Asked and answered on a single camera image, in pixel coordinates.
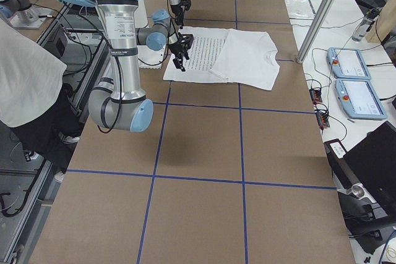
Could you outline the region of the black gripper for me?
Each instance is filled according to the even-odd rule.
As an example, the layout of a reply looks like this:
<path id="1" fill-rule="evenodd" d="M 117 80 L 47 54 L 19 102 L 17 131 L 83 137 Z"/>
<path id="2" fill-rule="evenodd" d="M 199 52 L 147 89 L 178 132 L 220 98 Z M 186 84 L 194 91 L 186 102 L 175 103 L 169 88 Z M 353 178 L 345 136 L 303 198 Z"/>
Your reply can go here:
<path id="1" fill-rule="evenodd" d="M 170 40 L 168 42 L 168 48 L 174 54 L 173 64 L 174 66 L 182 72 L 185 72 L 185 68 L 183 66 L 183 60 L 189 60 L 188 50 L 186 50 L 180 43 L 179 40 L 180 33 L 174 33 L 170 36 Z"/>
<path id="2" fill-rule="evenodd" d="M 178 4 L 171 5 L 172 13 L 174 14 L 174 19 L 177 20 L 177 24 L 180 28 L 184 27 L 184 3 L 181 1 Z"/>

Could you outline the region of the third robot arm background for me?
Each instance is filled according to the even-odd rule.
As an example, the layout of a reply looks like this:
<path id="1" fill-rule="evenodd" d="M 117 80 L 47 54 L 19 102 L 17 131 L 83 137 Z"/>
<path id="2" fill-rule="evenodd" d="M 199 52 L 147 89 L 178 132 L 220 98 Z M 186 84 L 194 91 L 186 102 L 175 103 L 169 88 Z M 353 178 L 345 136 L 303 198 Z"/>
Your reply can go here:
<path id="1" fill-rule="evenodd" d="M 52 9 L 34 7 L 30 0 L 1 0 L 1 20 L 15 29 L 39 29 L 54 17 Z"/>

